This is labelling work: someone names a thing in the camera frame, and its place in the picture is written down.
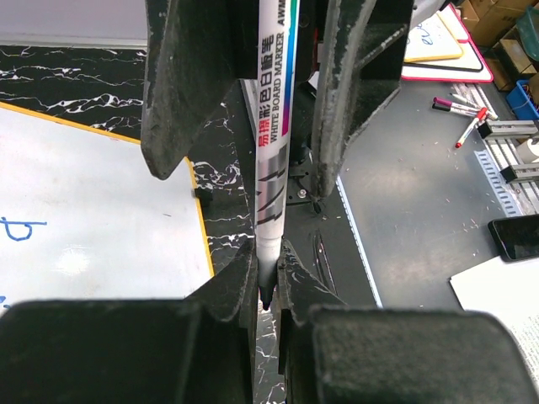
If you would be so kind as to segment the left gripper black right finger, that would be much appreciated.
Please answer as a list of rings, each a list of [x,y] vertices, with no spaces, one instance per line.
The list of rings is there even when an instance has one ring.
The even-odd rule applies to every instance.
[[[520,349],[480,312],[346,305],[283,242],[279,371],[289,403],[535,403]]]

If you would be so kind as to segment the blue capped whiteboard marker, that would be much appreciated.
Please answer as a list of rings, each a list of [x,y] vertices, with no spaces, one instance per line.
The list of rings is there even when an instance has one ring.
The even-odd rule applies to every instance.
[[[285,228],[300,3],[259,3],[255,236],[259,297],[270,308]]]

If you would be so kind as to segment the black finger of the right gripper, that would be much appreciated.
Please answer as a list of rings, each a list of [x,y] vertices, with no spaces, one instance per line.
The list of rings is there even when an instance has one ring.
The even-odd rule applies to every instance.
[[[234,83],[255,78],[259,4],[152,0],[146,11],[141,151],[151,174],[165,180]]]
[[[313,197],[333,192],[347,148],[397,95],[413,8],[329,2],[312,124]]]

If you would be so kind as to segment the white whiteboard with orange frame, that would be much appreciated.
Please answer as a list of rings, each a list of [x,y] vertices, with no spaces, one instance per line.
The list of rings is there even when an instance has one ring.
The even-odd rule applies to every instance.
[[[192,163],[153,177],[137,140],[1,107],[1,308],[179,299],[214,274]]]

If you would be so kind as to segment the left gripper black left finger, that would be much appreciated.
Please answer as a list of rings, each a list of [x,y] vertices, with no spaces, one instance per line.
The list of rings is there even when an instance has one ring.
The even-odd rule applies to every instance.
[[[4,403],[250,403],[252,241],[182,300],[35,300],[1,319]]]

